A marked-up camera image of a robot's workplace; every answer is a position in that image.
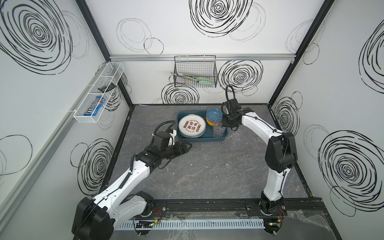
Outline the metal tongs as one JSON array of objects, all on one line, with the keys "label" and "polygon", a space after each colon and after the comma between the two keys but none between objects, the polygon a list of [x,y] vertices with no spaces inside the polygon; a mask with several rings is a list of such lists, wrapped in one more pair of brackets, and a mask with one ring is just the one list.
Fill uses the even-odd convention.
[{"label": "metal tongs", "polygon": [[178,74],[178,73],[174,73],[174,72],[171,72],[171,74],[173,75],[173,77],[175,79],[184,79],[184,80],[194,82],[194,83],[200,82],[200,80],[198,78],[193,77],[193,76],[189,76],[189,75],[185,75],[185,74]]}]

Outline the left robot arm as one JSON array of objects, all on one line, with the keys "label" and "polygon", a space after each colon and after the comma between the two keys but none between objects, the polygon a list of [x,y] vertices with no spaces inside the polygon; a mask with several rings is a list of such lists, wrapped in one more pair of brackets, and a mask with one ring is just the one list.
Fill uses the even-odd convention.
[{"label": "left robot arm", "polygon": [[163,160],[171,161],[190,151],[192,144],[176,141],[176,131],[154,133],[148,146],[131,157],[131,165],[114,183],[92,199],[82,199],[76,209],[72,233],[75,240],[109,240],[114,231],[137,215],[152,212],[153,197],[131,191]]}]

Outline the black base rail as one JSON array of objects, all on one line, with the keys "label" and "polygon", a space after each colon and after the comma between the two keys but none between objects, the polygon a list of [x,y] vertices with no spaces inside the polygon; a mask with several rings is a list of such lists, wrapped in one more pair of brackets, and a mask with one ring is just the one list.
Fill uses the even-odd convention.
[{"label": "black base rail", "polygon": [[325,208],[321,198],[284,198],[271,204],[262,199],[155,199],[150,202],[144,215],[148,215],[151,211],[162,217],[171,213],[240,212],[253,217]]}]

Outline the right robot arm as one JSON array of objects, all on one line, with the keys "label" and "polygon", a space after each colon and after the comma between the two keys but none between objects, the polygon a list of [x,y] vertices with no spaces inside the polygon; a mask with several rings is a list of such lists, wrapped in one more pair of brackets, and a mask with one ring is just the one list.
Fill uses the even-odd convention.
[{"label": "right robot arm", "polygon": [[256,112],[239,105],[233,98],[222,103],[222,124],[236,131],[243,125],[258,135],[267,145],[265,161],[269,167],[266,186],[261,194],[260,208],[270,216],[283,206],[283,189],[291,168],[298,160],[295,136],[268,124]]}]

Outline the blue candy packet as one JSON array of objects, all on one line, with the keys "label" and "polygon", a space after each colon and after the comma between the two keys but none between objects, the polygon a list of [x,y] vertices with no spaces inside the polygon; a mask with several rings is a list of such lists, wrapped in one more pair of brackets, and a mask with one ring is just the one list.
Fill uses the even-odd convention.
[{"label": "blue candy packet", "polygon": [[105,99],[103,97],[99,97],[99,96],[95,97],[90,107],[84,113],[84,116],[88,117],[88,116],[97,115],[99,109],[103,106],[104,103],[105,103]]}]

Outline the teal plastic bin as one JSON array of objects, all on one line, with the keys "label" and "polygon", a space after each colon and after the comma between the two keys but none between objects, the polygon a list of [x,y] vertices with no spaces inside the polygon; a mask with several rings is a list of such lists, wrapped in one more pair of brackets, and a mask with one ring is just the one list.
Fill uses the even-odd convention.
[{"label": "teal plastic bin", "polygon": [[[202,117],[204,120],[206,120],[206,113],[207,110],[188,110],[188,111],[181,111],[177,115],[177,121],[179,122],[183,117],[194,114]],[[186,140],[189,143],[194,143],[194,142],[221,142],[224,141],[225,138],[228,136],[228,129],[225,129],[224,134],[221,138],[214,138],[213,135],[213,127],[210,125],[207,125],[205,133],[200,136],[199,138],[185,138],[180,131],[177,132],[177,137],[180,140]]]}]

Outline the black remote control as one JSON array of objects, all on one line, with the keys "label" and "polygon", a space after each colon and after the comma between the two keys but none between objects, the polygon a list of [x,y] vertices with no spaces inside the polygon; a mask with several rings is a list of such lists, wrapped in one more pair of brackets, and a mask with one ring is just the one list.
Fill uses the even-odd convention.
[{"label": "black remote control", "polygon": [[100,88],[98,88],[98,90],[101,92],[101,93],[107,93],[109,91],[112,91],[116,88],[116,85],[114,83],[110,83],[108,85],[105,85],[105,86],[102,86]]}]

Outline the green item in basket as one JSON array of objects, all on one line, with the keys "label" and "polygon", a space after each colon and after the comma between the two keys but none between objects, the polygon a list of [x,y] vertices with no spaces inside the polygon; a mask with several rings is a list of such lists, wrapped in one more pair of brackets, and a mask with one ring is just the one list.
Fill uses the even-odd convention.
[{"label": "green item in basket", "polygon": [[210,77],[198,77],[199,84],[203,87],[214,87],[216,85],[215,79]]}]

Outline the clear glass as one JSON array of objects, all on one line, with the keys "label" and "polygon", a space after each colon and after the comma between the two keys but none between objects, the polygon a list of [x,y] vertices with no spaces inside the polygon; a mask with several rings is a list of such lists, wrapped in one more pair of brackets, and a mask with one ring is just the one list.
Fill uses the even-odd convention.
[{"label": "clear glass", "polygon": [[239,127],[236,131],[232,132],[231,139],[235,142],[239,142],[245,134],[243,127]]},{"label": "clear glass", "polygon": [[223,127],[223,124],[222,124],[222,118],[217,118],[215,121],[214,121],[214,126],[213,126],[213,130],[214,131],[218,131],[218,130],[222,130],[224,127]]},{"label": "clear glass", "polygon": [[222,124],[216,124],[213,126],[213,136],[214,138],[221,138],[224,135],[226,127],[223,127]]}]

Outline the blue bowl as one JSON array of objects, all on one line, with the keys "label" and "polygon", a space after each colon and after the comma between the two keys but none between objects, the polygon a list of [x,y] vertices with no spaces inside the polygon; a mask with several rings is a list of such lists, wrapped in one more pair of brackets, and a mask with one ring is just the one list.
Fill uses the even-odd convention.
[{"label": "blue bowl", "polygon": [[223,113],[218,108],[211,108],[211,109],[208,109],[206,112],[206,119],[211,123],[214,123],[215,120],[221,119],[222,117],[223,117]]}]

